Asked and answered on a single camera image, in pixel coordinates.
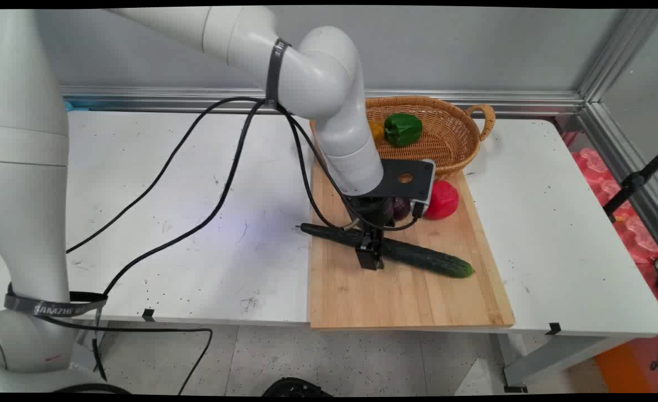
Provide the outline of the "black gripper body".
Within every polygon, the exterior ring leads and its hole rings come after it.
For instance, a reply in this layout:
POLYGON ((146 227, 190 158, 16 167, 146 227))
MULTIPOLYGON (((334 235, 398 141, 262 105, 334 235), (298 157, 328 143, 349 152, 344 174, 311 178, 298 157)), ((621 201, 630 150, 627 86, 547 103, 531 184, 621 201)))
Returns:
POLYGON ((363 228, 363 221, 368 221, 377 227, 395 229, 394 198, 346 197, 345 201, 354 227, 363 228))

